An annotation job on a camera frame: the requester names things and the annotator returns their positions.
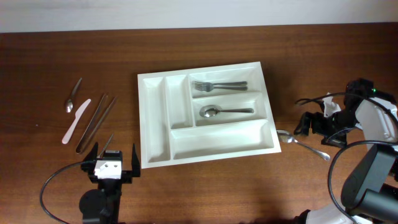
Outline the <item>small metal rod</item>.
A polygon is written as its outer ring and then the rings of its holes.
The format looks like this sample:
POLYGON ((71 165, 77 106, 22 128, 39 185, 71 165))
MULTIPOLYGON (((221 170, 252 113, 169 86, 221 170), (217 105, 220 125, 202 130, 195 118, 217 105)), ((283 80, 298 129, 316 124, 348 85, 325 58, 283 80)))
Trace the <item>small metal rod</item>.
POLYGON ((104 145, 102 151, 98 154, 97 158, 101 158, 104 154, 104 152, 106 151, 107 147, 109 146, 110 142, 112 141, 114 136, 114 133, 112 133, 108 139, 108 141, 106 142, 106 144, 104 145))

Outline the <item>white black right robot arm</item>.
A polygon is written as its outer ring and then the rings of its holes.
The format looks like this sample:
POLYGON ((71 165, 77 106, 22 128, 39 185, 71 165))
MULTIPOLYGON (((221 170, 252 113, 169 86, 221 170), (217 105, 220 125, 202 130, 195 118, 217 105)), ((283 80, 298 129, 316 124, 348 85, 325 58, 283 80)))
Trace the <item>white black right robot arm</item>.
POLYGON ((294 134, 319 134, 323 136, 322 145, 339 150, 327 175, 332 203, 302 212, 294 223, 397 223, 397 188, 386 184, 387 177, 397 177, 396 99, 363 78, 349 82, 340 95, 344 98, 343 109, 333 102, 333 93, 296 101, 297 105, 316 103, 322 111, 304 113, 294 134), (336 199, 331 182, 335 164, 342 153, 360 145, 368 151, 336 199))

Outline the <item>small metal teaspoon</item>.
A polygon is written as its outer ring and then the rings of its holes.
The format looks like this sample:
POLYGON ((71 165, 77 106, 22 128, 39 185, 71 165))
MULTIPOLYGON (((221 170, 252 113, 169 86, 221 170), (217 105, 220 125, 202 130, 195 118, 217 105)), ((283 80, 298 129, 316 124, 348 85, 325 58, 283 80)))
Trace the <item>small metal teaspoon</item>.
POLYGON ((81 81, 82 81, 82 78, 80 78, 77 81, 76 85, 73 87, 68 99, 65 102, 65 111, 67 113, 70 113, 72 111, 72 109, 73 109, 73 100, 75 99, 75 95, 76 95, 76 93, 78 91, 78 88, 80 86, 81 81))

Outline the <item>metal fork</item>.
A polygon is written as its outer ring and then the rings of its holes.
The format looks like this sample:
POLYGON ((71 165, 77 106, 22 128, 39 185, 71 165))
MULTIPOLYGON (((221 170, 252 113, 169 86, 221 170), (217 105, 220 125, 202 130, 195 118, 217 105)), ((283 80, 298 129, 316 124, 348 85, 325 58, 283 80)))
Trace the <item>metal fork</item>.
POLYGON ((193 81, 194 85, 200 85, 200 86, 246 86, 248 83, 247 82, 229 82, 229 83, 211 83, 211 82, 198 82, 198 81, 193 81))
POLYGON ((246 90, 248 90, 248 87, 246 87, 246 86, 205 86, 205 85, 195 85, 194 89, 196 89, 198 91, 205 91, 205 92, 211 92, 211 91, 213 91, 215 89, 246 91, 246 90))

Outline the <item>white plastic cutlery tray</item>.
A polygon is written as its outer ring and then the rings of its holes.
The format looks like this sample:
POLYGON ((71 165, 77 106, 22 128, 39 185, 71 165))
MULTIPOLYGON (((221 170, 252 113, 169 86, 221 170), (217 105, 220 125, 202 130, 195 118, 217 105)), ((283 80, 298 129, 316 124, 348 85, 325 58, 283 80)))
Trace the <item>white plastic cutlery tray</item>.
POLYGON ((143 73, 137 85, 144 169, 281 151, 260 62, 143 73), (247 82, 248 90, 198 91, 193 81, 247 82), (254 112, 203 118, 208 105, 254 112))

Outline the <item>large metal spoon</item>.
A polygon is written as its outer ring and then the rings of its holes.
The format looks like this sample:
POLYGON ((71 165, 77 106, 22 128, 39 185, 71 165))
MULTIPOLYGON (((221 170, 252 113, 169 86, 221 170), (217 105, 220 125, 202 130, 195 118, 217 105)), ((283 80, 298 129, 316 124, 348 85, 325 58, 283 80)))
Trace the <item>large metal spoon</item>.
POLYGON ((240 108, 240 109, 223 109, 218 105, 204 106, 199 110, 199 115, 203 118, 214 117, 219 113, 253 113, 252 108, 240 108))
POLYGON ((321 151, 319 151, 317 149, 314 149, 314 148, 312 148, 312 147, 310 147, 310 146, 308 146, 306 144, 303 144, 303 143, 299 142, 298 140, 296 140, 294 138, 294 136, 291 133, 289 133, 286 130, 278 129, 277 130, 277 136, 279 138, 279 141, 281 141, 281 142, 298 144, 299 146, 302 146, 302 147, 308 149, 309 151, 311 151, 312 153, 316 154, 317 156, 321 157, 325 161, 329 161, 330 160, 330 156, 327 153, 321 152, 321 151))

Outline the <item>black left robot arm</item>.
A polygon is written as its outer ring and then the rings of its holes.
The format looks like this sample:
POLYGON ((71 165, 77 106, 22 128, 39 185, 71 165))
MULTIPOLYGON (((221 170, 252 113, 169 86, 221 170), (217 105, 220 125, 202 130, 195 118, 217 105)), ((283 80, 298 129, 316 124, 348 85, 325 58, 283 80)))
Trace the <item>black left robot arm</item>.
POLYGON ((121 151, 105 151, 102 157, 98 157, 97 152, 98 143, 95 143, 80 166, 88 174, 91 183, 98 185, 80 199, 82 222, 117 223, 122 185, 131 184, 133 178, 141 176, 141 165, 135 147, 132 148, 130 170, 123 170, 121 151))

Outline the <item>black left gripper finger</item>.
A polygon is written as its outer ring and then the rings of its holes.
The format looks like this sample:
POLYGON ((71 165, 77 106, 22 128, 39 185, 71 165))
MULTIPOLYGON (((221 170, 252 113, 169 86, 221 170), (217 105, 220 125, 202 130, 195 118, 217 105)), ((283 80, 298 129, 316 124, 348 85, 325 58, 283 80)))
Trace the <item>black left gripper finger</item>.
POLYGON ((132 177, 140 177, 141 176, 141 164, 136 152, 136 145, 133 144, 132 147, 132 159, 131 159, 131 167, 132 167, 132 177))
POLYGON ((97 154, 98 154, 98 142, 95 142, 95 144, 92 147, 91 151, 84 158, 84 161, 94 161, 94 160, 96 160, 97 154))

